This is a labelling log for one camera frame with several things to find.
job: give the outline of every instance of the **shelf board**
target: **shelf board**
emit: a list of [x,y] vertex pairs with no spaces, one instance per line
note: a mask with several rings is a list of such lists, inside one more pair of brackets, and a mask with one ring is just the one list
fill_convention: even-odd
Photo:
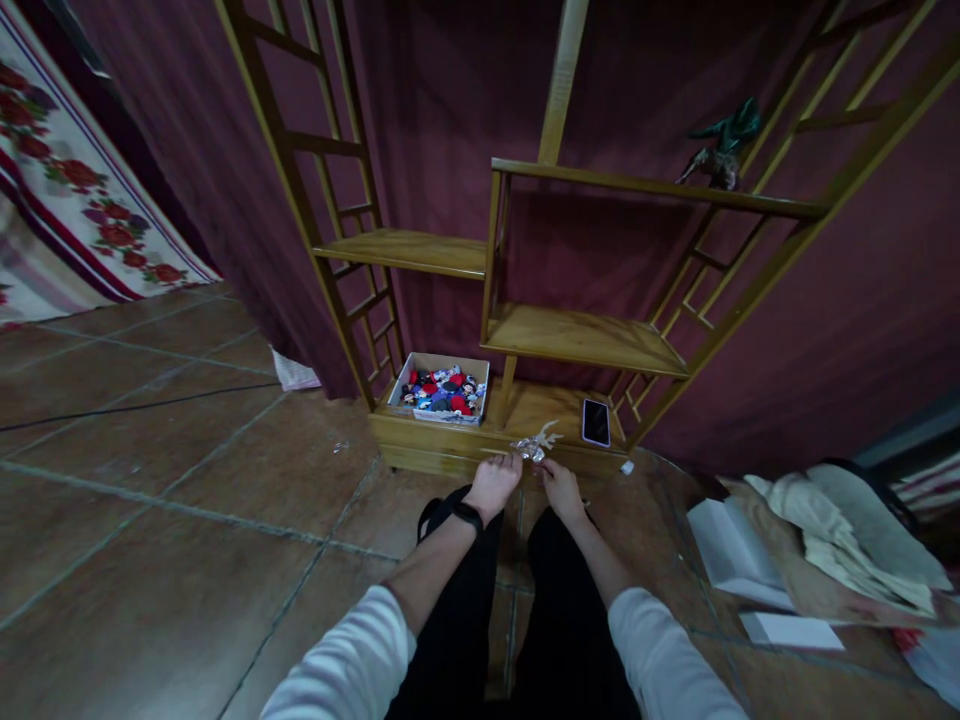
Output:
[[466,433],[480,438],[489,438],[492,441],[514,441],[536,435],[543,428],[543,424],[551,420],[559,420],[548,432],[563,435],[557,441],[558,448],[575,448],[600,453],[624,454],[625,444],[623,430],[616,415],[611,411],[612,447],[602,448],[592,445],[581,437],[583,401],[585,398],[608,404],[608,399],[601,393],[573,390],[556,385],[542,385],[540,383],[515,380],[510,393],[510,408],[508,421],[503,430],[498,430],[493,418],[497,417],[500,403],[503,402],[500,378],[494,378],[493,387],[484,410],[483,423],[480,427],[433,423],[427,420],[417,420],[413,417],[399,417],[394,415],[387,406],[386,398],[374,410],[374,415],[391,418],[402,423],[415,423],[418,426],[429,426],[434,430],[450,430]]
[[657,332],[635,320],[503,303],[490,318],[484,350],[525,357],[689,377],[687,366]]
[[648,195],[709,202],[721,208],[762,213],[774,217],[818,220],[830,211],[829,206],[817,203],[783,200],[765,195],[751,195],[749,193],[731,192],[729,190],[717,190],[716,188],[701,187],[699,185],[677,185],[664,180],[635,178],[628,175],[614,175],[612,173],[598,173],[591,170],[579,170],[577,168],[559,167],[557,165],[542,165],[540,163],[520,162],[519,160],[501,160],[500,158],[493,158],[492,165],[494,170],[513,175],[564,180],[566,182],[580,183],[583,185],[596,185],[616,190],[647,193]]
[[483,280],[486,243],[414,230],[380,228],[313,249],[315,255],[353,263]]

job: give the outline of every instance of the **phone case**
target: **phone case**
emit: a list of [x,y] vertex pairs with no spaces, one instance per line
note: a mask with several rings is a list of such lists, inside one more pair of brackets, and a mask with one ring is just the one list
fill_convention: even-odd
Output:
[[603,405],[604,410],[607,411],[607,442],[601,443],[596,440],[591,440],[587,437],[587,401],[583,401],[583,408],[580,412],[580,437],[583,438],[584,442],[588,442],[591,445],[597,445],[599,447],[610,447],[610,408],[607,407],[604,403],[597,403],[597,405]]

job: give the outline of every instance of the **black wristband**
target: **black wristband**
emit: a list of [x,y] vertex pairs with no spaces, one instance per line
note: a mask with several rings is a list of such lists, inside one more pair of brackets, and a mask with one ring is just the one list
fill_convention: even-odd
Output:
[[483,518],[477,509],[467,505],[464,502],[458,502],[453,506],[451,512],[464,522],[468,522],[477,529],[477,537],[483,535]]

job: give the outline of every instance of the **floral fabric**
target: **floral fabric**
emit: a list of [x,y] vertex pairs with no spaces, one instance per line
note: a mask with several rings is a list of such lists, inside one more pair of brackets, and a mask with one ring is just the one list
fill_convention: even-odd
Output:
[[0,325],[219,281],[12,5],[0,38]]

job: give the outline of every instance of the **black pants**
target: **black pants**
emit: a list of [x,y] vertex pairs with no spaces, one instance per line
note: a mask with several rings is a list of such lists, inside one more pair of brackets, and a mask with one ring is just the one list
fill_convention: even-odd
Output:
[[[427,534],[469,489],[443,501],[430,517]],[[450,578],[420,633],[387,718],[639,718],[596,584],[570,533],[549,508],[530,534],[536,596],[517,660],[516,688],[508,703],[484,705],[502,527],[501,513]]]

